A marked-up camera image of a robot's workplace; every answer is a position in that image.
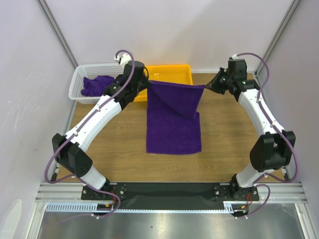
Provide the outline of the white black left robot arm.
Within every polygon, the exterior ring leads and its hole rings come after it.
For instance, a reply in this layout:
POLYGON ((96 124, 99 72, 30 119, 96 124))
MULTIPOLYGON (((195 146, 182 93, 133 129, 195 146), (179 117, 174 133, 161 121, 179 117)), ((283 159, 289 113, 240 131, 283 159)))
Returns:
POLYGON ((95 168, 86 151, 104 126, 150 85, 145 65, 128 61, 123 73, 106 88, 89 113, 65 135, 52 138, 56 162, 93 187, 92 193, 98 199, 108 197, 109 180, 95 168))

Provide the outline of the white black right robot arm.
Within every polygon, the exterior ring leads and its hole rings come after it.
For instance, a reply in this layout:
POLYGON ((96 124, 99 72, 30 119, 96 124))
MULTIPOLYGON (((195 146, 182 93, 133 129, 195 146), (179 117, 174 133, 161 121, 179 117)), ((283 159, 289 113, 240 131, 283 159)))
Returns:
POLYGON ((220 68, 205 88, 222 95, 229 92, 249 115, 258 135, 249 164, 232 177, 226 192, 236 201, 243 200, 259 180, 290 163, 296 136, 275 120, 263 99, 262 88, 247 78, 247 63, 241 54, 231 56, 228 67, 220 68))

